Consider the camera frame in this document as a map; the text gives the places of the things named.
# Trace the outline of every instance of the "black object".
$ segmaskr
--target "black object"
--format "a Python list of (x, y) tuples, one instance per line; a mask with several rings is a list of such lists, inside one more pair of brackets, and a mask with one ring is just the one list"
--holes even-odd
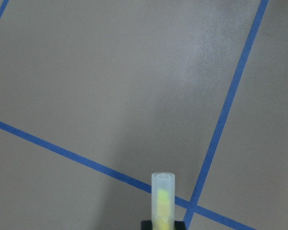
[[(187, 230), (183, 221), (175, 221), (175, 230)], [(153, 224), (151, 220), (141, 221), (141, 230), (153, 230)]]

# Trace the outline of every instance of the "translucent cylinder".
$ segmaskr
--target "translucent cylinder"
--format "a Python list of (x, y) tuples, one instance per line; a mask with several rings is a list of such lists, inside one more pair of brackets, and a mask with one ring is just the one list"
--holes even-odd
[(152, 174), (153, 230), (174, 230), (175, 175), (169, 172)]

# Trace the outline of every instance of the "floor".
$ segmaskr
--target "floor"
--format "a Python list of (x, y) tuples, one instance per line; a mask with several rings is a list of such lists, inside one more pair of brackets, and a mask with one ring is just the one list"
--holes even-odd
[(288, 230), (288, 0), (0, 0), (0, 230)]

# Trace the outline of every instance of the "cylindrical object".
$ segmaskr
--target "cylindrical object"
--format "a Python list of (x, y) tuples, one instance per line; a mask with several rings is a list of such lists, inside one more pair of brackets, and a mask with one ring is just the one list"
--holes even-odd
[(152, 174), (153, 230), (174, 230), (175, 175), (169, 172)]

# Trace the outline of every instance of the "gray floor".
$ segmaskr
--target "gray floor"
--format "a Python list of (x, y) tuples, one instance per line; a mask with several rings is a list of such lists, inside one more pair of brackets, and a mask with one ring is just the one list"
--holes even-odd
[[(259, 3), (10, 1), (0, 121), (148, 184), (173, 172), (190, 200)], [(268, 4), (199, 205), (288, 230), (288, 0)], [(148, 193), (0, 130), (0, 230), (144, 219)], [(195, 214), (190, 229), (229, 228)]]

